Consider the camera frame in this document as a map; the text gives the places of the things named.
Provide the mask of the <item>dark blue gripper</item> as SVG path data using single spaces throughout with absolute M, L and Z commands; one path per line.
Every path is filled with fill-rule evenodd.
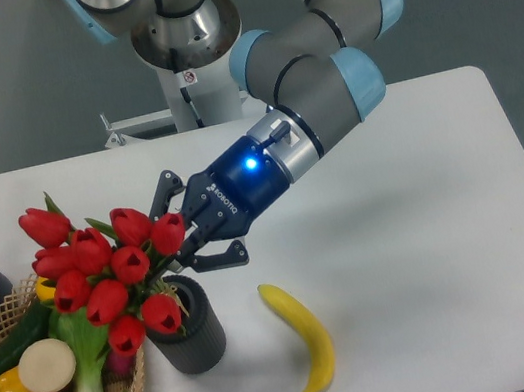
M 251 137 L 242 136 L 207 169 L 191 176 L 187 189 L 172 170 L 161 172 L 149 220 L 157 221 L 166 214 L 173 197 L 186 189 L 181 209 L 185 221 L 202 229 L 210 242 L 232 239 L 223 252 L 206 255 L 200 254 L 205 246 L 202 239 L 188 238 L 171 262 L 173 273 L 186 268 L 203 273 L 249 263 L 240 236 L 290 186 L 286 174 L 263 149 Z

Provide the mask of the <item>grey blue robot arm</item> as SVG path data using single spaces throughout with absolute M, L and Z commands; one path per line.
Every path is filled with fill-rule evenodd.
M 362 47 L 389 30 L 403 0 L 303 0 L 279 32 L 243 31 L 231 0 L 64 0 L 98 40 L 128 34 L 155 70 L 174 126 L 203 129 L 240 117 L 250 96 L 268 107 L 204 171 L 165 171 L 151 217 L 182 194 L 188 237 L 163 271 L 208 271 L 248 262 L 250 225 L 383 100 L 386 84 Z

